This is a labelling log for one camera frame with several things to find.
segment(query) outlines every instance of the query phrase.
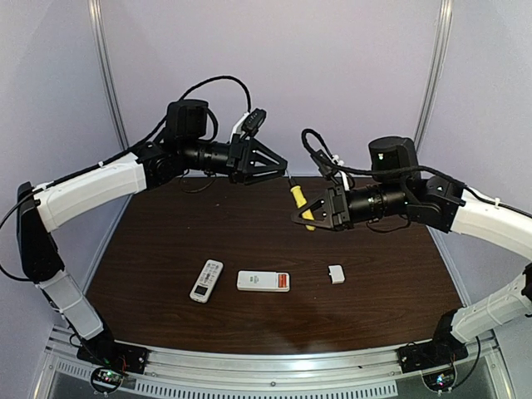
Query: dark wood surface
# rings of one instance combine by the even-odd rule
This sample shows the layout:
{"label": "dark wood surface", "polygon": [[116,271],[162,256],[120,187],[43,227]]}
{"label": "dark wood surface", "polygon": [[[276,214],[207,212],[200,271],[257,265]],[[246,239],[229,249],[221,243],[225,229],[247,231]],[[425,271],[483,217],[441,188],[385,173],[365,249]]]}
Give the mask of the dark wood surface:
{"label": "dark wood surface", "polygon": [[[185,179],[187,190],[204,179]],[[327,183],[299,179],[312,198]],[[131,201],[88,298],[117,339],[203,352],[310,353],[429,338],[461,305],[426,228],[308,232],[290,221],[284,179],[243,187],[219,179],[199,195],[178,181]],[[390,228],[404,223],[389,219]],[[210,300],[189,299],[206,259],[224,263]],[[346,282],[331,285],[328,265]],[[289,293],[236,288],[242,269],[289,272]]]}

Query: black cylinder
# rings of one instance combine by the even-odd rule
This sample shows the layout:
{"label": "black cylinder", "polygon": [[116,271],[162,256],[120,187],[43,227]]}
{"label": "black cylinder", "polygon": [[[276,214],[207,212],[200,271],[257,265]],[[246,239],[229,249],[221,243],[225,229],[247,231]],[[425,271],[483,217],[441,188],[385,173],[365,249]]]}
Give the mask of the black cylinder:
{"label": "black cylinder", "polygon": [[183,155],[186,169],[202,170],[222,175],[229,175],[232,172],[232,168],[227,166],[229,144],[195,140],[184,143],[181,147],[181,154]]}
{"label": "black cylinder", "polygon": [[406,213],[406,196],[399,185],[369,185],[347,192],[347,207],[353,223]]}

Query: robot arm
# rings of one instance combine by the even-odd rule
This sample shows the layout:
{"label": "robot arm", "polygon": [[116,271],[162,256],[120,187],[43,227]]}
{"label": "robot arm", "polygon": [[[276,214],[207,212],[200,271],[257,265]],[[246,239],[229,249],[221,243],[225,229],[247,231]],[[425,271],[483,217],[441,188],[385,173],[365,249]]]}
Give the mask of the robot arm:
{"label": "robot arm", "polygon": [[[214,136],[205,135],[207,118]],[[142,372],[146,350],[118,344],[97,311],[65,270],[51,232],[79,214],[124,195],[152,190],[187,170],[227,175],[245,185],[280,177],[287,161],[255,139],[266,112],[246,112],[233,128],[229,143],[214,141],[217,122],[206,101],[181,100],[168,106],[166,125],[153,142],[141,141],[113,161],[33,187],[18,189],[17,240],[22,270],[75,329],[83,348],[78,357],[106,359],[110,367]]]}
{"label": "robot arm", "polygon": [[[318,139],[324,145],[321,136]],[[489,199],[435,170],[430,171],[438,175],[422,179],[420,170],[430,168],[418,166],[410,139],[385,137],[370,143],[369,149],[372,171],[355,171],[374,174],[372,176],[378,184],[350,190],[336,184],[295,211],[292,220],[341,231],[352,229],[360,222],[373,224],[386,216],[398,214],[408,219],[408,223],[422,223],[445,233],[452,231],[484,239],[532,261],[532,218],[529,214],[501,204],[497,199]],[[313,150],[311,156],[326,178],[330,179],[337,172],[332,157],[324,151]],[[314,221],[303,218],[307,210],[313,212]],[[531,313],[532,264],[489,297],[444,314],[432,342],[400,348],[401,367],[404,372],[410,372],[447,364],[450,354],[457,358],[466,357],[467,342],[509,320]]]}

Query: remote control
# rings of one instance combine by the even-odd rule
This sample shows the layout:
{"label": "remote control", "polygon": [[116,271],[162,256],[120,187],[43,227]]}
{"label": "remote control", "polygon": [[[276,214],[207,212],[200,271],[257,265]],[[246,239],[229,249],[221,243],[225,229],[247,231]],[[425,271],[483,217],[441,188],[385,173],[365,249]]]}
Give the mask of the remote control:
{"label": "remote control", "polygon": [[192,291],[190,291],[190,299],[196,302],[206,303],[218,280],[219,274],[222,273],[222,268],[224,268],[224,264],[217,260],[209,259],[205,262],[205,266],[201,270]]}

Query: small display screen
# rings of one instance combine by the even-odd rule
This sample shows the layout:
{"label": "small display screen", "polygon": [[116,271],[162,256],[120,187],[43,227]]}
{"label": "small display screen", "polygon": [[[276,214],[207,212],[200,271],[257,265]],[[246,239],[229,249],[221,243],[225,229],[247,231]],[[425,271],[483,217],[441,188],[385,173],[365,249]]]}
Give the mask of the small display screen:
{"label": "small display screen", "polygon": [[206,292],[207,292],[207,288],[201,287],[200,285],[196,287],[196,289],[194,290],[194,293],[197,293],[198,295],[205,295]]}

